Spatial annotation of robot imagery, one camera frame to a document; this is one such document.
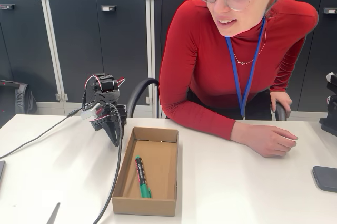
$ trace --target scissors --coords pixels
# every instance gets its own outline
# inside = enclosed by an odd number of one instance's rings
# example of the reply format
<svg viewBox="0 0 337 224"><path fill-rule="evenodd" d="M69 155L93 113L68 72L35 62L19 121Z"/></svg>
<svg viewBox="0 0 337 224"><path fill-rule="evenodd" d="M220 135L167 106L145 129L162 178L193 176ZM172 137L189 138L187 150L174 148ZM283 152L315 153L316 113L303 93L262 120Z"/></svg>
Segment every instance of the scissors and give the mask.
<svg viewBox="0 0 337 224"><path fill-rule="evenodd" d="M57 203L55 208L54 208L54 211L52 212L52 215L50 216L47 224L54 224L55 222L55 219L56 219L56 215L57 215L57 212L58 212L58 209L60 208L60 203Z"/></svg>

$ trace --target smartphone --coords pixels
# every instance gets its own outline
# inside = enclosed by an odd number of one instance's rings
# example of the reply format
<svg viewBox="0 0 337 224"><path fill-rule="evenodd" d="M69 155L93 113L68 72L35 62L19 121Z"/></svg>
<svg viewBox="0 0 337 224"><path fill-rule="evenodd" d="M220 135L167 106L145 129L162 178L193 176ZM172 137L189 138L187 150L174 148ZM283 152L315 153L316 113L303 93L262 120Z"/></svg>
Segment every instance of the smartphone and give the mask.
<svg viewBox="0 0 337 224"><path fill-rule="evenodd" d="M312 173L321 190L337 192L337 169L315 166Z"/></svg>
<svg viewBox="0 0 337 224"><path fill-rule="evenodd" d="M0 181L1 181L1 175L4 171L4 168L5 168L5 161L0 161Z"/></svg>

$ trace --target cabinet door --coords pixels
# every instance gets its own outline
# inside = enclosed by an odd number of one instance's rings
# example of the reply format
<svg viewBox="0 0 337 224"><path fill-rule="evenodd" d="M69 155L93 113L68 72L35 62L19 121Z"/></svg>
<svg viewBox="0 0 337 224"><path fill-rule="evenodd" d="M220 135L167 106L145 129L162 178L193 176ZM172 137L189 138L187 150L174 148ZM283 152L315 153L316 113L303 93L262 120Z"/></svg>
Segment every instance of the cabinet door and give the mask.
<svg viewBox="0 0 337 224"><path fill-rule="evenodd" d="M319 10L320 7L320 1L321 0L298 0L298 1L305 1L312 6L316 8L316 10ZM298 57L298 60L295 64L295 69L293 73L291 74L291 77L289 79L289 84L287 88L287 93L291 100L293 101L291 105L292 111L301 111L299 110L299 102L300 102L300 95L302 90L302 85L304 81L304 75L305 75L305 69L306 64L308 62L309 53L310 53L310 47L312 43L312 37L313 37L314 31L310 32L306 36L306 40L304 43L304 46L302 48L302 51Z"/></svg>
<svg viewBox="0 0 337 224"><path fill-rule="evenodd" d="M155 72L159 78L167 31L175 11L185 0L154 0Z"/></svg>
<svg viewBox="0 0 337 224"><path fill-rule="evenodd" d="M148 78L146 1L97 0L103 67L106 74L125 77L119 104L127 104L138 83ZM101 6L116 6L115 11L101 11ZM146 105L143 93L138 104Z"/></svg>
<svg viewBox="0 0 337 224"><path fill-rule="evenodd" d="M15 81L30 84L40 102L56 102L56 79L41 0L0 0L15 4L0 11L9 62Z"/></svg>
<svg viewBox="0 0 337 224"><path fill-rule="evenodd" d="M49 0L68 102L82 102L84 84L103 72L96 0ZM87 102L93 98L88 88Z"/></svg>
<svg viewBox="0 0 337 224"><path fill-rule="evenodd" d="M301 93L300 111L327 112L326 98L335 95L326 88L326 75L337 73L337 14L324 14L324 8L337 8L337 0L321 0L319 23L314 31Z"/></svg>
<svg viewBox="0 0 337 224"><path fill-rule="evenodd" d="M0 24L0 80L13 80L11 65L9 64L7 49Z"/></svg>

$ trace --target nose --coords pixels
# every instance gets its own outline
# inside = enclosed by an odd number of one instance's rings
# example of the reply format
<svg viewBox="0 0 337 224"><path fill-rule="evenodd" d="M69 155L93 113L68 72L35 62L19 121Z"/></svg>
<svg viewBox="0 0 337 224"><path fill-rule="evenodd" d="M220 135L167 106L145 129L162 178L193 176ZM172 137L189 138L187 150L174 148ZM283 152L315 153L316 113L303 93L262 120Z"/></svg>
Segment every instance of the nose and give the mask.
<svg viewBox="0 0 337 224"><path fill-rule="evenodd" d="M214 11L217 13L229 12L231 9L228 7L226 0L216 0L214 2Z"/></svg>

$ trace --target necklace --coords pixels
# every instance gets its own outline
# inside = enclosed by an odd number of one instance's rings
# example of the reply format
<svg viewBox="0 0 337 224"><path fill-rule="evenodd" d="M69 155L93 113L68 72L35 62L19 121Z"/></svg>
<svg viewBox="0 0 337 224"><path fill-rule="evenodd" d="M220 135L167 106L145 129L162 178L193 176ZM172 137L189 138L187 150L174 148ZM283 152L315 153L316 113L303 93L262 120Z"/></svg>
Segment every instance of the necklace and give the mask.
<svg viewBox="0 0 337 224"><path fill-rule="evenodd" d="M262 52L264 46L265 46L265 40L267 39L267 23L265 23L265 35L264 35L264 44L262 46L262 49L259 51L258 55ZM240 62L239 59L236 57L235 53L233 52L235 59L237 60L237 63L240 63L241 65L247 65L249 63L251 63L253 60L251 60L250 62Z"/></svg>

